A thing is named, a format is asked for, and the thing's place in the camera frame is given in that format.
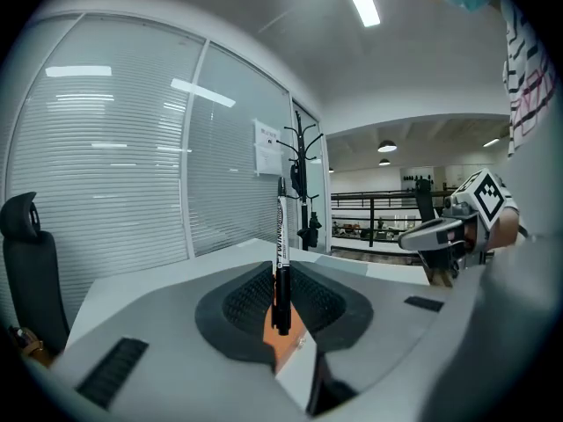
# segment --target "window blinds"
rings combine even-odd
[[[220,98],[196,96],[189,127],[187,193],[196,255],[257,237],[274,242],[277,182],[256,171],[254,121],[281,131],[293,144],[288,93],[246,62],[213,44],[198,85]],[[288,161],[282,167],[291,189]],[[296,203],[289,200],[289,236],[296,245]]]
[[[14,43],[0,70],[0,205],[4,204],[5,158],[23,98],[41,63],[76,18],[53,18],[27,27]],[[0,246],[0,315],[6,326],[18,325]]]
[[[9,195],[36,191],[72,323],[91,283],[187,259],[179,168],[203,41],[132,18],[81,19],[18,121]]]

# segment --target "black marker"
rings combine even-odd
[[[276,325],[281,336],[289,334],[291,328],[291,293],[289,275],[289,236],[285,178],[278,181],[278,236],[275,257],[275,305],[272,325]]]

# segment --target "chair headrest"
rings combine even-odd
[[[6,239],[33,243],[41,230],[33,203],[36,193],[22,193],[4,203],[0,210],[0,231]]]

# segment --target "white desk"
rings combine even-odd
[[[318,253],[290,249],[292,260],[315,262],[320,257],[321,255]],[[224,269],[274,259],[275,244],[251,239],[188,261],[95,280],[72,325],[67,347],[150,291],[200,278]],[[363,264],[367,264],[367,276],[372,278],[428,285],[426,274],[419,266]]]

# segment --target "black slot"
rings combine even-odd
[[[107,409],[149,345],[122,338],[78,386],[77,391]]]
[[[417,297],[413,295],[405,300],[405,303],[409,305],[416,306],[418,308],[428,309],[429,311],[438,312],[442,309],[443,302],[438,302],[437,300],[430,300],[424,297]]]

